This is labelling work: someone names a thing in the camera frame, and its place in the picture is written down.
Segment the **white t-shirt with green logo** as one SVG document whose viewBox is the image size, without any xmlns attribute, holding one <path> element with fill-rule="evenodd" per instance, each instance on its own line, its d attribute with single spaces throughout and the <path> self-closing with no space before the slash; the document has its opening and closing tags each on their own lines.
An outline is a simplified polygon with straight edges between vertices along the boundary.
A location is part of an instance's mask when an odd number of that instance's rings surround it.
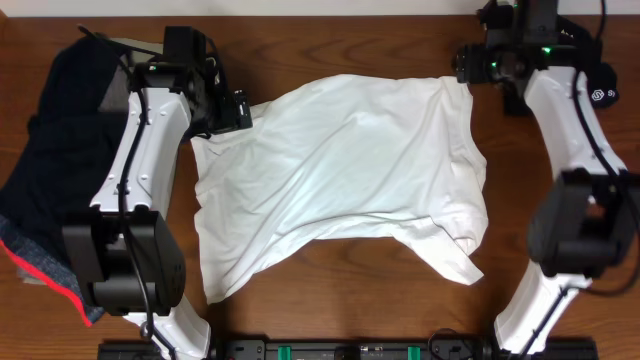
<svg viewBox="0 0 640 360">
<path fill-rule="evenodd" d="M 442 277 L 477 282 L 487 163 L 472 106 L 451 76 L 342 74 L 253 106 L 250 129 L 193 139 L 206 299 L 327 239 L 391 237 Z"/>
</svg>

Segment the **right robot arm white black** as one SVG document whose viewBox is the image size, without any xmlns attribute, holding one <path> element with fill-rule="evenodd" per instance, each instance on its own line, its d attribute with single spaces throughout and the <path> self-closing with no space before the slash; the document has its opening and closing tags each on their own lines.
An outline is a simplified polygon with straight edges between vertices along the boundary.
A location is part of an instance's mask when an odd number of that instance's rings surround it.
<svg viewBox="0 0 640 360">
<path fill-rule="evenodd" d="M 607 141 L 596 109 L 616 102 L 600 33 L 561 16 L 554 1 L 491 0 L 477 13 L 485 38 L 452 62 L 459 82 L 492 83 L 504 110 L 532 114 L 553 185 L 527 233 L 529 262 L 490 336 L 432 338 L 435 359 L 594 359 L 589 338 L 550 332 L 593 281 L 639 239 L 639 177 Z"/>
</svg>

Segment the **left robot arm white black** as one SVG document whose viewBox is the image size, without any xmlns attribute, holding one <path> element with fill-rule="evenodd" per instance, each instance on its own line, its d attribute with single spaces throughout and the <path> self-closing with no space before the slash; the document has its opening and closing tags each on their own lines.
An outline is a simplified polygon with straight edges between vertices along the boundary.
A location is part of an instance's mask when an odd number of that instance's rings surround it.
<svg viewBox="0 0 640 360">
<path fill-rule="evenodd" d="M 169 26 L 163 48 L 124 67 L 129 98 L 117 153 L 89 207 L 62 229 L 84 301 L 135 324 L 141 339 L 109 341 L 102 359 L 212 359 L 209 323 L 185 295 L 186 263 L 166 216 L 179 147 L 246 130 L 246 94 L 228 86 L 213 40 Z"/>
</svg>

